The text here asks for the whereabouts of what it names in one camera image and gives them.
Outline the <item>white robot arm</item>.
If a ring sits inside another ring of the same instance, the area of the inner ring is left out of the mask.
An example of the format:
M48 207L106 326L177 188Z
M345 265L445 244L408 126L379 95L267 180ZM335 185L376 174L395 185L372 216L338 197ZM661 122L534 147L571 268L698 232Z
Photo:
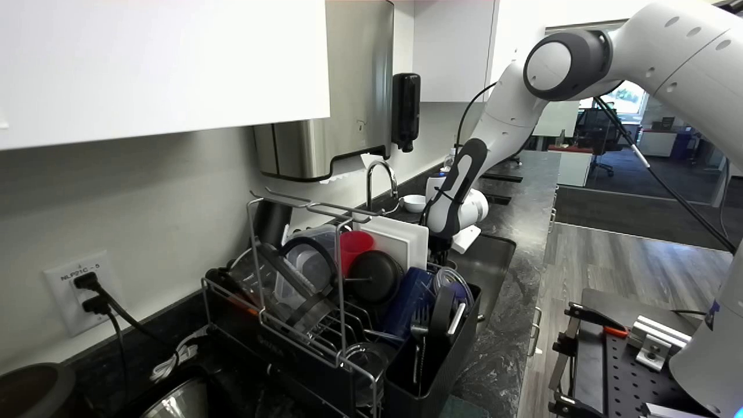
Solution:
M602 101L631 81L696 128L736 166L743 164L743 16L706 0L652 0L620 29L562 31L539 39L495 81L495 92L426 205L437 239L473 218L470 185L516 156L549 102ZM743 413L743 253L717 306L669 360L676 383L717 418Z

